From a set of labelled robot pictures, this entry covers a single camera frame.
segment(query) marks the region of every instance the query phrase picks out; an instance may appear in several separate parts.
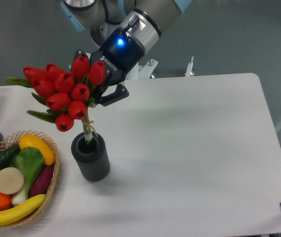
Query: yellow banana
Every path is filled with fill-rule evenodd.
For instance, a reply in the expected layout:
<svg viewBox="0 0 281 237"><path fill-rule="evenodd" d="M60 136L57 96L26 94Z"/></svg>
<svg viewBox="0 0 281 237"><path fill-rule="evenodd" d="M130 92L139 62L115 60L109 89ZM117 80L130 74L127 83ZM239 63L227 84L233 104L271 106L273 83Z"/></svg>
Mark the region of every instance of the yellow banana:
<svg viewBox="0 0 281 237"><path fill-rule="evenodd" d="M0 211L0 226L9 225L31 214L45 200L45 194L36 195L11 209Z"/></svg>

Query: tulip bouquet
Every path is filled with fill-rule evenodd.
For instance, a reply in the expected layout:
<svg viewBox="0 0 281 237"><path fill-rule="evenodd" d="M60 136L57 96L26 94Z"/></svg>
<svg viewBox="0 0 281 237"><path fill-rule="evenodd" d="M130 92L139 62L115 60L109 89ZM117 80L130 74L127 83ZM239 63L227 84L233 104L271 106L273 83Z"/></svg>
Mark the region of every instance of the tulip bouquet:
<svg viewBox="0 0 281 237"><path fill-rule="evenodd" d="M70 72L49 63L45 69L25 67L23 74L26 79L8 77L5 82L34 88L36 93L32 92L32 96L48 107L46 112L29 110L27 113L55 123L62 132L70 130L75 119L81 120L88 144L92 139L91 128L94 130L88 108L95 103L93 90L105 80L104 63L97 61L89 68L87 55L81 54L73 61Z"/></svg>

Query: tulip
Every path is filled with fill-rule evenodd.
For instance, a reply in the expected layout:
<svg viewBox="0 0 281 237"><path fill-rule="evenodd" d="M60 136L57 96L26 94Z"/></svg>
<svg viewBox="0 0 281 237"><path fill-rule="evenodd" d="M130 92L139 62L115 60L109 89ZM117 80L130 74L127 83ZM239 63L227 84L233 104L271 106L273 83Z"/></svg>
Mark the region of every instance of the tulip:
<svg viewBox="0 0 281 237"><path fill-rule="evenodd" d="M68 114L60 114L56 119L55 119L55 125L58 130L61 132L66 132L70 130L73 127L74 121L73 119L70 118Z"/></svg>
<svg viewBox="0 0 281 237"><path fill-rule="evenodd" d="M83 119L87 114L87 107L82 101L72 101L68 106L68 114L71 119Z"/></svg>
<svg viewBox="0 0 281 237"><path fill-rule="evenodd" d="M64 70L57 67L52 63L48 63L46 68L44 69L48 73L48 80L54 82L55 79L59 76L59 74L63 73Z"/></svg>
<svg viewBox="0 0 281 237"><path fill-rule="evenodd" d="M46 106L54 111L61 111L64 107L71 103L71 98L67 93L58 92L51 95L47 101Z"/></svg>
<svg viewBox="0 0 281 237"><path fill-rule="evenodd" d="M37 94L44 100L47 100L55 93L54 83L49 80L35 79L33 80L33 87Z"/></svg>
<svg viewBox="0 0 281 237"><path fill-rule="evenodd" d="M105 64L101 61L96 61L89 73L89 81L92 85L100 85L105 80Z"/></svg>
<svg viewBox="0 0 281 237"><path fill-rule="evenodd" d="M75 79L73 78L72 73L66 72L59 74L59 76L54 81L55 89L58 92L69 93L75 85Z"/></svg>
<svg viewBox="0 0 281 237"><path fill-rule="evenodd" d="M27 66L23 69L23 74L26 79L33 84L33 80L48 79L48 73L40 68Z"/></svg>
<svg viewBox="0 0 281 237"><path fill-rule="evenodd" d="M89 59L83 54L78 56L72 63L71 72L76 79L82 80L89 72Z"/></svg>
<svg viewBox="0 0 281 237"><path fill-rule="evenodd" d="M90 95L89 87L84 84L78 83L71 91L71 98L73 100L86 101Z"/></svg>

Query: black device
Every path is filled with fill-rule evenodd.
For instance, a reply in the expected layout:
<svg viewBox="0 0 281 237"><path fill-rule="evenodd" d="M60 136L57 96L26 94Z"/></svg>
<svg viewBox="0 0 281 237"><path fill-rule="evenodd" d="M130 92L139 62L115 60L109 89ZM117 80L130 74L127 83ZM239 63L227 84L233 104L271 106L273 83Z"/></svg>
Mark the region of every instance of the black device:
<svg viewBox="0 0 281 237"><path fill-rule="evenodd" d="M104 82L92 92L92 97L96 100L94 106L97 104L107 106L129 96L123 82L127 73L144 56L145 49L127 31L137 25L139 21L139 18L134 16L127 27L115 29L99 50L91 54L89 66L92 67L96 61L101 61L105 64L106 72ZM78 50L74 60L81 54L85 54L85 52ZM116 90L113 93L102 96L108 87L115 85Z"/></svg>

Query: wicker basket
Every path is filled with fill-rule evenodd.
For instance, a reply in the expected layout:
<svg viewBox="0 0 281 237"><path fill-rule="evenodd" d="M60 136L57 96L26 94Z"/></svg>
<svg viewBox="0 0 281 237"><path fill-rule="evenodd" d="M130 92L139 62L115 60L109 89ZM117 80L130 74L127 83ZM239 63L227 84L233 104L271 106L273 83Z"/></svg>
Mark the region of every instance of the wicker basket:
<svg viewBox="0 0 281 237"><path fill-rule="evenodd" d="M60 157L59 157L59 152L58 152L58 148L56 143L54 143L54 141L48 137L47 135L45 135L43 132L37 132L37 131L23 131L23 132L18 132L18 133L14 133L11 136L8 136L7 138L4 138L2 142L0 142L0 152L5 150L6 148L17 144L19 139L25 135L25 134L32 134L35 135L41 139L43 139L48 146L52 149L54 155L55 155L55 164L54 164L54 172L53 172L53 177L51 180L51 184L48 188L48 191L46 193L46 197L44 200L44 203L32 214L30 214L29 216L14 222L12 224L9 225L5 225L2 227L6 227L6 228L11 228L11 227L17 227L20 225L23 225L31 220L33 220L44 208L45 206L48 204L48 202L50 201L52 194L54 192L55 186L56 186L56 182L57 182L57 177L59 174L59 169L60 169Z"/></svg>

